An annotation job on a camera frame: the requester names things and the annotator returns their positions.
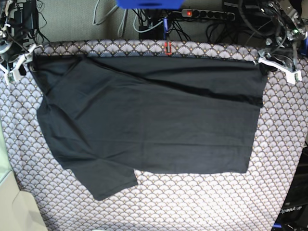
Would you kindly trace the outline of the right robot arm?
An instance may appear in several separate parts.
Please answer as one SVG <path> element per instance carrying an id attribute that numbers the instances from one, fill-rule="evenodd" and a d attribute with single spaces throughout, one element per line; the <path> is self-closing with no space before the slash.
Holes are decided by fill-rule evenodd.
<path id="1" fill-rule="evenodd" d="M 34 31 L 36 1 L 2 0 L 0 2 L 0 69 L 8 82 L 26 74 L 24 64 L 32 61 L 36 44 L 26 47 L 28 34 Z"/>

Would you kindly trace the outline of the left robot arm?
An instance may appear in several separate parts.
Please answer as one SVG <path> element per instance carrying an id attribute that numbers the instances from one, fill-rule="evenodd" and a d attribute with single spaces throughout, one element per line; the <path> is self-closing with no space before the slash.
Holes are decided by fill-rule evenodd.
<path id="1" fill-rule="evenodd" d="M 289 0 L 257 0 L 259 11 L 269 21 L 257 25 L 255 16 L 248 16 L 246 1 L 238 1 L 239 16 L 253 35 L 265 39 L 265 47 L 258 51 L 257 64 L 266 64 L 284 72 L 295 73 L 298 50 L 308 38 L 308 28 L 300 12 Z"/>

